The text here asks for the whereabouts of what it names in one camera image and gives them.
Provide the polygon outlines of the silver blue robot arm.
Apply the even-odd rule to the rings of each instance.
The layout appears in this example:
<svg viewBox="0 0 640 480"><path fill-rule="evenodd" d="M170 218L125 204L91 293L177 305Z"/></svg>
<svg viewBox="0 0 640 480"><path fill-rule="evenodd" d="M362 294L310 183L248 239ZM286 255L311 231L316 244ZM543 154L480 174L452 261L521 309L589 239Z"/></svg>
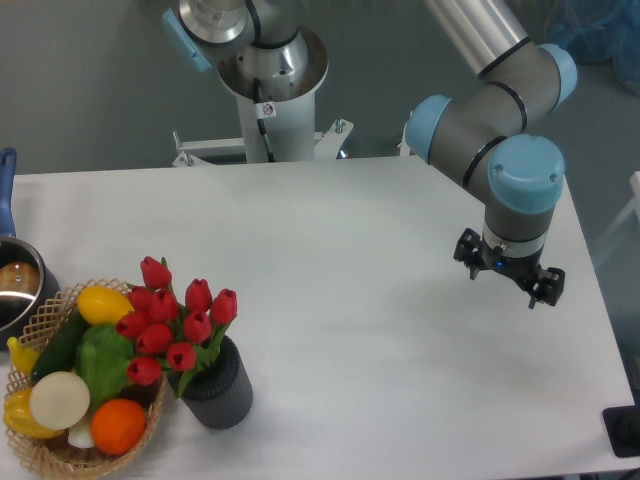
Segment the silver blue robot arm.
<svg viewBox="0 0 640 480"><path fill-rule="evenodd" d="M528 125L574 90L576 65L554 44L537 45L502 1L428 5L481 88L456 102L433 95L404 129L408 148L485 208L454 257L472 273L513 280L532 304L555 305L565 274L540 257L564 185L565 162ZM215 69L235 96L251 163L318 156L315 93L328 71L319 37L273 1L174 1L162 16L176 50L196 70Z"/></svg>

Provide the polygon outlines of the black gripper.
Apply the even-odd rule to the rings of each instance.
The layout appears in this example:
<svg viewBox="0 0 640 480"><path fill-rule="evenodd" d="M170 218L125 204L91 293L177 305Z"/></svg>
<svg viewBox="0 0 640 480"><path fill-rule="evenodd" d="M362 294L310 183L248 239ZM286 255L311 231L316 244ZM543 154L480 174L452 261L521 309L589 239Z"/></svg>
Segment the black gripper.
<svg viewBox="0 0 640 480"><path fill-rule="evenodd" d="M530 300L529 309L538 303L556 306L564 292L566 273L563 269L540 266L542 250L524 257L512 257L496 246L491 248L480 235L466 228L459 237L453 258L469 270L471 280L475 280L480 271L493 271L513 280L519 287L527 289Z"/></svg>

